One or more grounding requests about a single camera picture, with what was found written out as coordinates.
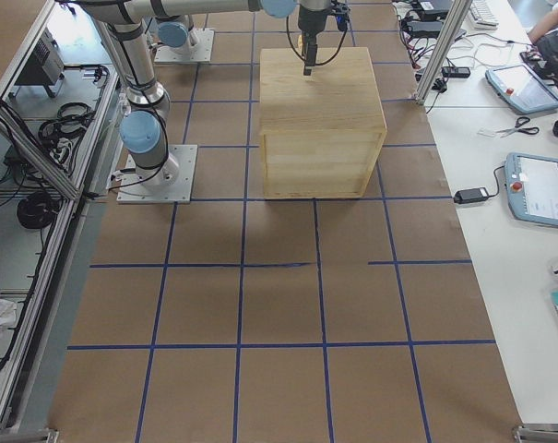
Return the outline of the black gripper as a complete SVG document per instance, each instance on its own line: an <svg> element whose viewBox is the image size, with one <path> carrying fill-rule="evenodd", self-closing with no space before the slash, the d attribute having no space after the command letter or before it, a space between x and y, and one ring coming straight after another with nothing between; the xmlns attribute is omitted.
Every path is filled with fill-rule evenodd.
<svg viewBox="0 0 558 443"><path fill-rule="evenodd" d="M310 76L316 65L316 36L326 28L328 17L334 17L339 31L348 29L349 7L337 0L302 0L299 2L298 28L302 32L303 74Z"/></svg>

